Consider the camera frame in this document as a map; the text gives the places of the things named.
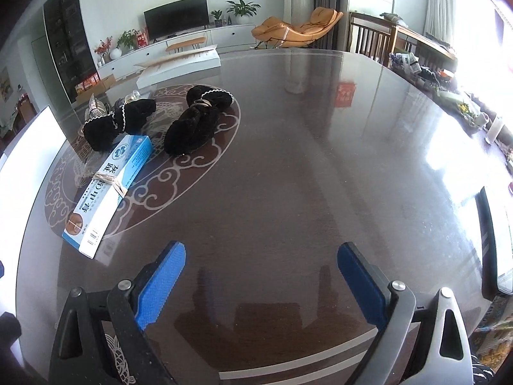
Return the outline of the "blue white ointment box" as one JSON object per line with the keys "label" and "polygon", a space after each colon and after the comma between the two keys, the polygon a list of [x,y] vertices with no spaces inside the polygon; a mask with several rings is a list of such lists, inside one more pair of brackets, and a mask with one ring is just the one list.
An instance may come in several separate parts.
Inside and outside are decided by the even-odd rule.
{"label": "blue white ointment box", "polygon": [[62,232],[82,255],[95,257],[116,209],[152,151],[148,136],[126,135],[92,175]]}

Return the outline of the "black velvet pouch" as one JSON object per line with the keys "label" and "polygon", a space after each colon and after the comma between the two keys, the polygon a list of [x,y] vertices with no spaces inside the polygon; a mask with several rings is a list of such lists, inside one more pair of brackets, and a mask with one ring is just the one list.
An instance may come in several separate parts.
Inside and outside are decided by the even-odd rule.
{"label": "black velvet pouch", "polygon": [[188,155],[206,144],[215,134],[222,113],[231,107],[230,92],[195,85],[186,94],[188,108],[168,128],[164,151],[170,157]]}

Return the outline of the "black velvet scrunchie with trim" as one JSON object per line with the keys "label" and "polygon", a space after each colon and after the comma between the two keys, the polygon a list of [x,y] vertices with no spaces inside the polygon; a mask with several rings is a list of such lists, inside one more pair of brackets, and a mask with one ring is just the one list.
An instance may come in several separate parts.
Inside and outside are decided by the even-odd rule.
{"label": "black velvet scrunchie with trim", "polygon": [[119,104],[108,113],[100,112],[89,116],[83,124],[83,137],[93,151],[108,151],[119,135],[139,135],[155,112],[154,99],[142,98]]}

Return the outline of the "rhinestone bow hair clip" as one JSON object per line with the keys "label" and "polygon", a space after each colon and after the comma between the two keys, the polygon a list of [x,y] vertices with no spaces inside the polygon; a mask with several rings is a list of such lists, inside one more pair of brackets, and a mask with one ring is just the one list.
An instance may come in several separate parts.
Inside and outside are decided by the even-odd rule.
{"label": "rhinestone bow hair clip", "polygon": [[87,109],[84,112],[84,122],[88,123],[109,114],[110,108],[99,100],[95,94],[92,94],[89,98]]}

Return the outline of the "phone case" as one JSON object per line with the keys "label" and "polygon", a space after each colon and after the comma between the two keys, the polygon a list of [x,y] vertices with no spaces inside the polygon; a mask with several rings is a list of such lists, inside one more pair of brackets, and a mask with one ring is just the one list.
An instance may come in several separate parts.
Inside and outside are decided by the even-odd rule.
{"label": "phone case", "polygon": [[132,103],[134,101],[137,101],[141,98],[141,94],[138,90],[134,90],[128,95],[118,98],[116,102],[114,103],[114,108],[121,108],[123,105],[126,105],[127,103]]}

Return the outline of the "large white cardboard box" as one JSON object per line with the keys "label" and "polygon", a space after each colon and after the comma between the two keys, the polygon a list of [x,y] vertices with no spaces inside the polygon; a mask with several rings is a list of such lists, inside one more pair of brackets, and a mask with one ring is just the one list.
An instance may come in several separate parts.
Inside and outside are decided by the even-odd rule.
{"label": "large white cardboard box", "polygon": [[57,278],[63,242],[46,221],[44,194],[66,138],[50,108],[25,126],[1,157],[1,310],[22,327],[15,357],[46,376],[61,306]]}

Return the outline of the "brown cardboard carton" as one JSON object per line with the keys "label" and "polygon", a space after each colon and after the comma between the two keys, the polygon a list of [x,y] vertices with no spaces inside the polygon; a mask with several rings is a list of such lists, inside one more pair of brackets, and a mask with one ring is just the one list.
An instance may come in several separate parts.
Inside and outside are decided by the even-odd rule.
{"label": "brown cardboard carton", "polygon": [[86,103],[89,101],[91,96],[98,96],[104,94],[109,90],[116,82],[116,78],[113,75],[109,75],[88,88],[86,91],[77,95],[76,102],[78,105]]}

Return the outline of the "red flower vase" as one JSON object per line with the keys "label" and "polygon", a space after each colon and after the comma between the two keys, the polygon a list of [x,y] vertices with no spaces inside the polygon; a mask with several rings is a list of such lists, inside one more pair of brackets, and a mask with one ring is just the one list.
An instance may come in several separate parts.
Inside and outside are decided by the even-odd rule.
{"label": "red flower vase", "polygon": [[99,56],[99,62],[101,65],[106,64],[106,58],[110,53],[113,37],[107,37],[101,40],[98,46],[95,48],[95,53]]}

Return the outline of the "green potted plant left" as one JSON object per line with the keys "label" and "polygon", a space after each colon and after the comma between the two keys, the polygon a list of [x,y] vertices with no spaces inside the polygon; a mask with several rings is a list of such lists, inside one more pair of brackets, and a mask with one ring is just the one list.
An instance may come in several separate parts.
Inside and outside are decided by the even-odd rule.
{"label": "green potted plant left", "polygon": [[136,29],[126,30],[117,39],[116,46],[119,49],[126,49],[128,51],[135,50],[138,48]]}

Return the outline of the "green potted plant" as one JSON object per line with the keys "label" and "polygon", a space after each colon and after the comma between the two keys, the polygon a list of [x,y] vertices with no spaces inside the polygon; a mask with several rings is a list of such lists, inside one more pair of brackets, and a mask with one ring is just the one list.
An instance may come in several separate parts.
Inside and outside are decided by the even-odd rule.
{"label": "green potted plant", "polygon": [[135,50],[138,48],[136,29],[126,30],[117,39],[116,46],[119,49],[126,49],[128,51]]}
{"label": "green potted plant", "polygon": [[239,24],[249,23],[252,17],[255,17],[258,10],[261,8],[260,4],[254,3],[253,1],[245,2],[244,0],[228,0],[227,4],[227,12],[233,15]]}

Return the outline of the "small wooden bench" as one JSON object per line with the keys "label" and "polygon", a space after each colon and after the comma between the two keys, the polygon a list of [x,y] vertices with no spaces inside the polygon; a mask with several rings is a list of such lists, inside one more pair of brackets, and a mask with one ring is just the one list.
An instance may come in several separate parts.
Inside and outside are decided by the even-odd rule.
{"label": "small wooden bench", "polygon": [[170,44],[166,47],[166,52],[181,52],[184,51],[186,48],[192,48],[192,49],[199,49],[203,44],[207,42],[206,37],[200,37],[200,38],[193,38],[189,40],[184,40],[179,43]]}

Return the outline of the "dark wooden chair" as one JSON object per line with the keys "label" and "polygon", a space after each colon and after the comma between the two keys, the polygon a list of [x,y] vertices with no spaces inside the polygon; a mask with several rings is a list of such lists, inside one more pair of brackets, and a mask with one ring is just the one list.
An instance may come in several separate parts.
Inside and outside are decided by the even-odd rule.
{"label": "dark wooden chair", "polygon": [[351,11],[346,50],[366,56],[384,67],[389,67],[390,53],[395,50],[397,34],[397,25],[394,23]]}

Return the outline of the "black glass display cabinet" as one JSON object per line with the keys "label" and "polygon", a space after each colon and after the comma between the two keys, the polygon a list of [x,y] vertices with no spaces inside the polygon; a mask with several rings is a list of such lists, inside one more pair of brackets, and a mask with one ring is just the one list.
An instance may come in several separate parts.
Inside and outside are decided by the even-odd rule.
{"label": "black glass display cabinet", "polygon": [[97,72],[83,26],[80,0],[47,0],[44,26],[50,53],[71,103],[77,87]]}

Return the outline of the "black flat screen television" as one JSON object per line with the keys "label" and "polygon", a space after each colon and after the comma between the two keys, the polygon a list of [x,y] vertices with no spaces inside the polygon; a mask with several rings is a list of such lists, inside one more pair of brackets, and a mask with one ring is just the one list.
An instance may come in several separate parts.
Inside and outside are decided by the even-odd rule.
{"label": "black flat screen television", "polygon": [[210,24],[207,0],[178,0],[143,12],[150,41]]}

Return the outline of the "white tv cabinet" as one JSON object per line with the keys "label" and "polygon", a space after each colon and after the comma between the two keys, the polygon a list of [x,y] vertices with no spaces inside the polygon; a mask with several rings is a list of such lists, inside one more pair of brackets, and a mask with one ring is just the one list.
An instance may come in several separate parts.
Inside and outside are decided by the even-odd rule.
{"label": "white tv cabinet", "polygon": [[146,62],[210,45],[216,45],[219,54],[249,50],[257,43],[251,34],[255,27],[255,23],[234,24],[183,33],[143,48],[131,50],[120,58],[98,67],[97,73],[101,79],[113,76],[116,80],[120,80],[141,71]]}

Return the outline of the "orange rocking lounge chair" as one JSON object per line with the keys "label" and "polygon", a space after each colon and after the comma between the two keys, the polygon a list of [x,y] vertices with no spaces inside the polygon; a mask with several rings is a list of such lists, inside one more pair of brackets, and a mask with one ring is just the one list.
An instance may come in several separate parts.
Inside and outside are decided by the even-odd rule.
{"label": "orange rocking lounge chair", "polygon": [[256,26],[251,35],[256,47],[262,44],[268,48],[302,48],[327,35],[341,20],[342,11],[317,7],[309,20],[300,25],[286,23],[278,17],[269,17]]}

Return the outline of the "green potted plant right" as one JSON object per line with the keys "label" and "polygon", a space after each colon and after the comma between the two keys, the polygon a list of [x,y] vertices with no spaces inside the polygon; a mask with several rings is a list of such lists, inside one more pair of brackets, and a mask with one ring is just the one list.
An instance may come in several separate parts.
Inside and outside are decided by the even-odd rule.
{"label": "green potted plant right", "polygon": [[258,10],[261,8],[260,4],[254,3],[253,1],[245,2],[244,0],[228,0],[227,4],[227,12],[233,15],[239,24],[249,23],[252,17],[255,17]]}

